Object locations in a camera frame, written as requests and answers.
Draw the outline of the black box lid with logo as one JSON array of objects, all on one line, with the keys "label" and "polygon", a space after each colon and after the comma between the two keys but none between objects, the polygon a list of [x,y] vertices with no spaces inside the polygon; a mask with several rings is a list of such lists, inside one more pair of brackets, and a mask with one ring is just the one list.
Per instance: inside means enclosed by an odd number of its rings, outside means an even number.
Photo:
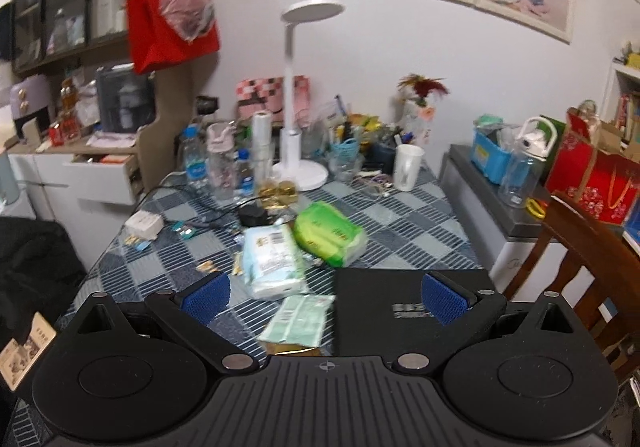
[{"label": "black box lid with logo", "polygon": [[425,351],[444,326],[422,304],[423,271],[341,268],[334,275],[335,356],[399,355]]}]

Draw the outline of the white blue tissue pack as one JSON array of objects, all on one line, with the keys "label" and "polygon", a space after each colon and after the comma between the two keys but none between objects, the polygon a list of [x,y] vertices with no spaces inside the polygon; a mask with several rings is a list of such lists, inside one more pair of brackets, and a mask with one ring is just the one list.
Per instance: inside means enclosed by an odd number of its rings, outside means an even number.
[{"label": "white blue tissue pack", "polygon": [[308,291],[303,257],[288,225],[245,230],[242,271],[253,299],[279,300]]}]

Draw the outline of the gold packet under wipes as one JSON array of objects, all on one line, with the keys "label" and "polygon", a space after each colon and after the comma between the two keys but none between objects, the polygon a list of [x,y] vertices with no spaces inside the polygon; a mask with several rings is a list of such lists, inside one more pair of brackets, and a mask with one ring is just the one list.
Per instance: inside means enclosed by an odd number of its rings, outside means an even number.
[{"label": "gold packet under wipes", "polygon": [[268,355],[273,356],[318,357],[322,355],[319,347],[309,347],[297,344],[267,343],[265,345],[265,350]]}]

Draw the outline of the grey side cabinet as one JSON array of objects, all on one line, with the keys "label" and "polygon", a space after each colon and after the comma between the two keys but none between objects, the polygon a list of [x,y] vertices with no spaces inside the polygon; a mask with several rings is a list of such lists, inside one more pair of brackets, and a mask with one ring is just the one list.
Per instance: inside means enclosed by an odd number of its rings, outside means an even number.
[{"label": "grey side cabinet", "polygon": [[[470,154],[471,147],[453,144],[442,160],[439,184],[471,241],[478,263],[503,292],[533,251],[541,223],[526,210],[503,204],[498,187],[477,170]],[[514,300],[535,300],[555,278],[566,252],[561,243],[552,240]],[[589,271],[582,268],[563,289],[564,299],[574,306],[592,280]]]}]

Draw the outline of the pale green wipes sachet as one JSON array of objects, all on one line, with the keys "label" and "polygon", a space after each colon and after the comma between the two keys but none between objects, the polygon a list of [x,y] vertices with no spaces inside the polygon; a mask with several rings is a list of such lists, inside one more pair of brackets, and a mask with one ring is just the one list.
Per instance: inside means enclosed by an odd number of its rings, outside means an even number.
[{"label": "pale green wipes sachet", "polygon": [[258,340],[270,344],[318,347],[326,326],[333,295],[294,294],[287,297]]}]

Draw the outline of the black power adapter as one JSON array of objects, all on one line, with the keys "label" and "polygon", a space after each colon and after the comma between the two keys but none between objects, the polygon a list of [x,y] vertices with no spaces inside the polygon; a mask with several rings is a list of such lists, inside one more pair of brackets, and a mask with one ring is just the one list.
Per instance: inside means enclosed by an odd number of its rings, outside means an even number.
[{"label": "black power adapter", "polygon": [[270,224],[268,212],[257,204],[245,204],[238,208],[238,219],[244,228],[262,227]]}]

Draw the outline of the white small box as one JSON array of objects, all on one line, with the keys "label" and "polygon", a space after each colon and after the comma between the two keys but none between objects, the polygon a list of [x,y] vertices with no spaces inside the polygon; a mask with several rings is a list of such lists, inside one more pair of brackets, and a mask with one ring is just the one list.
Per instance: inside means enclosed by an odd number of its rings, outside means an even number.
[{"label": "white small box", "polygon": [[148,211],[137,211],[125,222],[124,228],[129,236],[142,241],[153,241],[164,227],[163,217]]}]

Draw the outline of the small blue cap bottle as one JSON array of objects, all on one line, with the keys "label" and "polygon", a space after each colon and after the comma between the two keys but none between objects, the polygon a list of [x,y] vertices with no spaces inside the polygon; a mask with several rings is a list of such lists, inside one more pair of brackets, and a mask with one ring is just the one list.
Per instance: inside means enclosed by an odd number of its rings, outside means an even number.
[{"label": "small blue cap bottle", "polygon": [[250,150],[242,148],[238,151],[235,162],[236,190],[242,198],[250,198],[254,193],[254,172],[250,163]]}]

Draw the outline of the clear jug white lid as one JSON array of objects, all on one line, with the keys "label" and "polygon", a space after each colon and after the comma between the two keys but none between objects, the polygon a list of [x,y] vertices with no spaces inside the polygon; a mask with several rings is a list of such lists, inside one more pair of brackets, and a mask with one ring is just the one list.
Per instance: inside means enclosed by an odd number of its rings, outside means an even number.
[{"label": "clear jug white lid", "polygon": [[512,208],[524,208],[544,171],[558,131],[543,116],[528,118],[515,137],[510,161],[499,190],[500,200]]}]

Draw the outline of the white plastic cup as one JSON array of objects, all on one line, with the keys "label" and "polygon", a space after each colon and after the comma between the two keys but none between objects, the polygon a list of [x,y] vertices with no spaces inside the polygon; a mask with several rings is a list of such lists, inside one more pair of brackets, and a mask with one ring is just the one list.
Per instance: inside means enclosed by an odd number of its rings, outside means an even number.
[{"label": "white plastic cup", "polygon": [[424,150],[415,144],[401,144],[396,148],[393,173],[394,188],[408,192],[416,185]]}]

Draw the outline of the white drawer unit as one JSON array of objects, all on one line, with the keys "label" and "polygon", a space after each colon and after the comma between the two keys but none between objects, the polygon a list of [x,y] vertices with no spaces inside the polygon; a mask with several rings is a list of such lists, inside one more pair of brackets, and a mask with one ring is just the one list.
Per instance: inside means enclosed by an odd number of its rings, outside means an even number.
[{"label": "white drawer unit", "polygon": [[137,158],[9,150],[18,187],[35,216],[61,224],[81,260],[93,264],[115,237],[143,191]]}]

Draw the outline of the white desk lamp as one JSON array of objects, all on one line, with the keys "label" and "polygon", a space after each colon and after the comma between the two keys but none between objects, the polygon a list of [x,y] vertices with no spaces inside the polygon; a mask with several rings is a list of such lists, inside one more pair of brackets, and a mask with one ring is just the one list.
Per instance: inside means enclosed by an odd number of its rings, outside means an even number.
[{"label": "white desk lamp", "polygon": [[329,177],[326,167],[302,157],[303,133],[298,123],[298,112],[306,108],[308,85],[294,75],[295,29],[305,23],[332,19],[344,11],[338,0],[304,0],[295,3],[281,14],[284,24],[283,127],[280,132],[279,162],[273,165],[273,174],[279,180],[291,181],[299,192],[322,187]]}]

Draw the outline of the clear pink patterned bottle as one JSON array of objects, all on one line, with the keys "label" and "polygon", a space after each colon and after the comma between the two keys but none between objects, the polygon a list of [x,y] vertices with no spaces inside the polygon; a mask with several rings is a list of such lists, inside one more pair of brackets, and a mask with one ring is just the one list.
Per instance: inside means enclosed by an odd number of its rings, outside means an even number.
[{"label": "clear pink patterned bottle", "polygon": [[235,123],[220,121],[206,129],[209,184],[218,201],[231,199],[235,189]]}]

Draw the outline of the turquoise pen holder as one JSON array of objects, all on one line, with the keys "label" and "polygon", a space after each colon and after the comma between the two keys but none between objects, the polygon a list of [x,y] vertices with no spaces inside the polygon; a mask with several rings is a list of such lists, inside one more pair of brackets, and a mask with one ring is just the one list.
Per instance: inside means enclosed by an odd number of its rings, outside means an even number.
[{"label": "turquoise pen holder", "polygon": [[362,161],[360,144],[356,138],[330,144],[328,165],[335,180],[346,184],[351,182],[360,171]]}]

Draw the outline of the pink checkered box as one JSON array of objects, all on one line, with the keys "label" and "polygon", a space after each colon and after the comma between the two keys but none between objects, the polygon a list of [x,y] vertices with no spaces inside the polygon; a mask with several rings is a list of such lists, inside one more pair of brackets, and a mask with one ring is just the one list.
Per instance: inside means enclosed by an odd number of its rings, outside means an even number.
[{"label": "pink checkered box", "polygon": [[[284,122],[283,77],[250,78],[236,84],[236,118],[248,122],[257,111],[272,113],[272,121]],[[310,82],[305,75],[294,76],[294,115],[310,115]]]}]

